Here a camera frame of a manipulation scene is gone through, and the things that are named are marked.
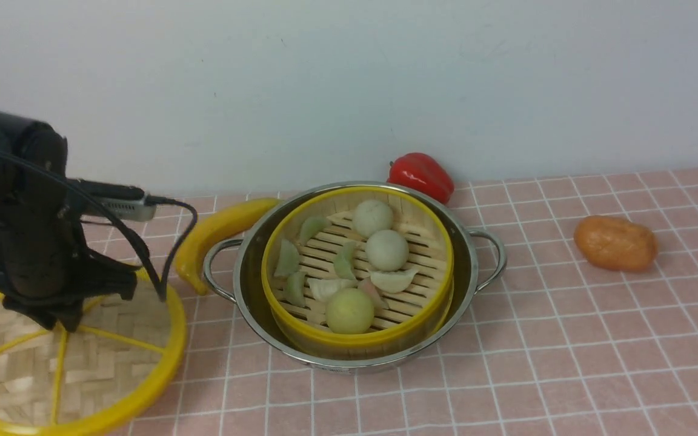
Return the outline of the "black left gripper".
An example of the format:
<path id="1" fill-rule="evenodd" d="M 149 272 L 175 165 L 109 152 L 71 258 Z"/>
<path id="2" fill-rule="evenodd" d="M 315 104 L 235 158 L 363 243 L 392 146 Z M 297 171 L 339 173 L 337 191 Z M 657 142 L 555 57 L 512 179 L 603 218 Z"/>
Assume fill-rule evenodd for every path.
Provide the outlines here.
<path id="1" fill-rule="evenodd" d="M 61 201 L 0 202 L 0 293 L 25 308 L 55 307 L 69 333 L 81 323 L 86 298 L 131 300 L 136 268 L 92 251 Z"/>

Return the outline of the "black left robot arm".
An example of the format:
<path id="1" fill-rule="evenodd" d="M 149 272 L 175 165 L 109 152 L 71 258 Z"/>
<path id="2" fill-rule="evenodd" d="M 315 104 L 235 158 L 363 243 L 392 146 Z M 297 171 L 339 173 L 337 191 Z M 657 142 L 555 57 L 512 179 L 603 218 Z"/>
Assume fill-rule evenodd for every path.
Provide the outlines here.
<path id="1" fill-rule="evenodd" d="M 67 155 L 67 139 L 45 122 L 0 113 L 3 306 L 44 329 L 73 332 L 86 300 L 132 300 L 138 267 L 89 248 L 84 215 L 121 220 L 91 199 L 97 183 L 66 177 Z"/>

